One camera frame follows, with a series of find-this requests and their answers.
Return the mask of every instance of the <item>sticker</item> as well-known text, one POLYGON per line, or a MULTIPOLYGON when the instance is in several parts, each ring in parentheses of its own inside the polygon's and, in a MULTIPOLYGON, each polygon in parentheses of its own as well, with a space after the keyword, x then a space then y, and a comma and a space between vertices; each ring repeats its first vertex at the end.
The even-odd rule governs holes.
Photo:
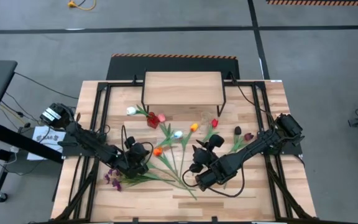
POLYGON ((44 111, 42 115, 46 116, 50 121, 54 121, 54 117, 50 115, 48 112, 44 111))
POLYGON ((54 112, 52 109, 48 108, 47 112, 50 113, 52 116, 54 116, 57 119, 62 118, 59 114, 56 114, 56 112, 54 112))

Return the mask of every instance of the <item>orange and black hazard stripe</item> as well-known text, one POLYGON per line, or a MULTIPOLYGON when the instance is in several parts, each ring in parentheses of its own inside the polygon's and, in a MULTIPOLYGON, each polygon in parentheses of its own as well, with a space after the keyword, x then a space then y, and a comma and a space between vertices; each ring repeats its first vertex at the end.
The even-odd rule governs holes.
POLYGON ((358 1, 288 1, 268 0, 267 4, 297 6, 358 6, 358 1))
POLYGON ((113 54, 111 57, 170 57, 170 58, 226 58, 236 59, 236 56, 221 55, 177 55, 177 54, 113 54))

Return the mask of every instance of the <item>white flower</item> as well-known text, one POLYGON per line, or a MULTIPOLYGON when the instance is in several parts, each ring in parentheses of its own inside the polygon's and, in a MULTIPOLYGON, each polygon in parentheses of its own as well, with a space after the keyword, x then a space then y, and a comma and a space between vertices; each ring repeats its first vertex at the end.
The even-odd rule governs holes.
POLYGON ((127 115, 135 115, 136 114, 136 109, 133 106, 130 106, 127 108, 127 115))
POLYGON ((183 136, 183 132, 181 132, 181 131, 177 131, 173 134, 173 137, 175 139, 180 139, 182 136, 183 136))

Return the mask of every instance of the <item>small wooden table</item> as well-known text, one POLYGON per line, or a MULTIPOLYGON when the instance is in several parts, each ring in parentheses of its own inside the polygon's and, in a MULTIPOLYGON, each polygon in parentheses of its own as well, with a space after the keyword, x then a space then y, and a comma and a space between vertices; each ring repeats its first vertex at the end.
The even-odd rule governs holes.
MULTIPOLYGON (((83 82, 76 112, 81 113, 80 123, 84 128, 90 126, 97 84, 97 81, 83 82)), ((280 113, 289 113, 283 83, 268 80, 265 85, 273 116, 276 117, 280 113)), ((112 88, 106 120, 106 124, 111 127, 111 131, 108 133, 108 143, 121 145, 121 126, 123 124, 126 126, 128 136, 134 136, 139 142, 150 141, 156 145, 157 142, 161 142, 165 138, 161 129, 152 129, 147 126, 145 116, 141 114, 126 116, 128 106, 140 104, 141 89, 141 87, 112 88)), ((243 134, 255 134, 259 130, 255 107, 243 98, 238 87, 225 87, 225 89, 227 97, 226 109, 219 118, 219 125, 216 128, 216 131, 219 131, 219 135, 225 139, 225 142, 222 147, 214 149, 218 156, 227 153, 232 147, 233 130, 236 126, 242 128, 243 134)), ((252 99, 252 91, 249 87, 244 86, 241 89, 248 99, 252 99)), ((263 105, 262 97, 259 98, 259 102, 263 105)), ((102 106, 103 102, 100 103, 97 127, 100 125, 102 106)), ((196 139, 203 139, 206 136, 207 124, 204 123, 203 117, 211 116, 215 118, 215 108, 213 106, 157 105, 153 106, 152 111, 156 114, 164 113, 167 118, 166 123, 171 123, 173 129, 182 130, 185 133, 189 132, 192 123, 201 124, 199 130, 193 133, 186 147, 183 168, 187 169, 193 158, 191 145, 196 144, 196 139)), ((264 122, 265 127, 267 127, 265 116, 264 122)), ((173 153, 176 164, 180 164, 182 157, 180 143, 173 145, 173 153)), ((172 161, 170 153, 167 153, 167 157, 172 161)), ((77 157, 65 159, 52 210, 52 218, 59 215, 67 206, 77 159, 77 157)), ((161 169, 168 170, 154 156, 151 161, 161 169)), ((313 201, 302 163, 292 155, 283 155, 282 163, 288 190, 307 213, 315 216, 313 201)), ((194 194, 198 199, 194 200, 188 191, 177 189, 159 181, 146 182, 118 192, 103 180, 103 175, 108 169, 104 164, 99 166, 91 216, 92 222, 131 222, 133 217, 139 217, 140 222, 197 222, 211 221, 212 216, 217 216, 219 221, 274 220, 267 172, 264 158, 261 155, 254 156, 244 163, 246 187, 240 196, 236 198, 227 198, 209 190, 202 192, 200 189, 196 189, 194 194)), ((78 189, 79 178, 79 175, 77 175, 73 195, 78 189)), ((187 174, 185 179, 189 184, 195 182, 192 174, 187 174)), ((214 185, 213 187, 227 194, 235 194, 240 189, 241 183, 241 175, 237 175, 228 182, 225 190, 221 185, 214 185)), ((281 216, 285 217, 284 204, 278 189, 277 193, 281 216)), ((87 192, 84 194, 83 199, 80 217, 85 216, 88 199, 87 192)))
POLYGON ((220 116, 226 102, 221 72, 146 72, 143 91, 147 111, 157 105, 216 105, 220 116))

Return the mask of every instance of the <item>wooden table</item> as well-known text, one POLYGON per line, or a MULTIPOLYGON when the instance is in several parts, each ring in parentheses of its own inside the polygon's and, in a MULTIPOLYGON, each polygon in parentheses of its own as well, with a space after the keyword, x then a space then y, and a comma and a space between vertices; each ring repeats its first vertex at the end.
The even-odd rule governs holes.
MULTIPOLYGON (((97 81, 83 82, 76 112, 81 113, 80 123, 84 128, 90 126, 97 83, 97 81)), ((276 117, 280 113, 289 113, 283 83, 266 81, 266 87, 273 116, 276 117)), ((252 100, 251 88, 246 86, 241 88, 248 99, 252 100)), ((120 132, 123 124, 126 126, 128 136, 134 136, 139 142, 150 141, 156 145, 164 140, 161 129, 152 129, 147 126, 145 116, 141 114, 126 116, 128 106, 140 105, 141 89, 141 87, 114 87, 112 89, 106 120, 106 124, 111 127, 111 131, 108 133, 108 142, 110 144, 121 145, 120 132)), ((246 102, 237 87, 225 87, 225 89, 227 103, 216 128, 216 131, 219 131, 219 135, 225 139, 225 143, 222 147, 214 149, 218 156, 227 153, 232 147, 233 131, 236 126, 242 128, 243 134, 255 134, 258 131, 255 107, 246 102)), ((259 95, 259 101, 263 108, 263 99, 261 94, 259 95)), ((103 99, 104 96, 102 95, 98 115, 99 123, 103 99)), ((216 117, 215 106, 153 106, 152 111, 156 114, 164 113, 167 118, 166 122, 171 123, 173 129, 182 130, 185 134, 189 132, 192 123, 201 124, 199 130, 193 133, 186 147, 183 168, 187 169, 192 163, 193 150, 191 149, 191 144, 196 144, 195 139, 203 139, 206 136, 207 118, 216 117)), ((267 120, 264 114, 263 117, 265 127, 267 127, 267 120)), ((174 144, 173 147, 175 161, 179 166, 182 157, 180 143, 174 144)), ((166 153, 166 155, 170 158, 172 164, 171 154, 166 153)), ((168 171, 154 156, 151 161, 159 168, 168 171)), ((59 215, 68 203, 76 162, 77 157, 65 159, 52 210, 52 218, 59 215)), ((314 206, 302 163, 295 156, 282 156, 282 163, 289 191, 305 211, 314 216, 314 206)), ((261 155, 254 156, 244 163, 246 187, 243 193, 236 198, 227 198, 209 190, 202 192, 197 189, 194 194, 198 199, 195 200, 188 191, 177 189, 160 181, 146 182, 127 189, 124 188, 122 192, 118 192, 103 180, 103 175, 107 171, 108 167, 101 164, 96 184, 92 222, 129 222, 132 221, 132 217, 139 217, 141 222, 195 222, 210 221, 212 216, 217 216, 219 221, 274 220, 265 162, 261 155)), ((194 177, 191 174, 187 174, 185 179, 189 184, 194 183, 194 177)), ((78 181, 79 175, 76 178, 74 193, 77 190, 78 181)), ((241 187, 241 175, 237 175, 230 180, 225 190, 221 185, 213 187, 227 194, 235 194, 241 187)), ((278 189, 277 192, 280 211, 282 216, 285 217, 282 196, 278 189)), ((85 216, 87 192, 84 198, 80 217, 85 216)))

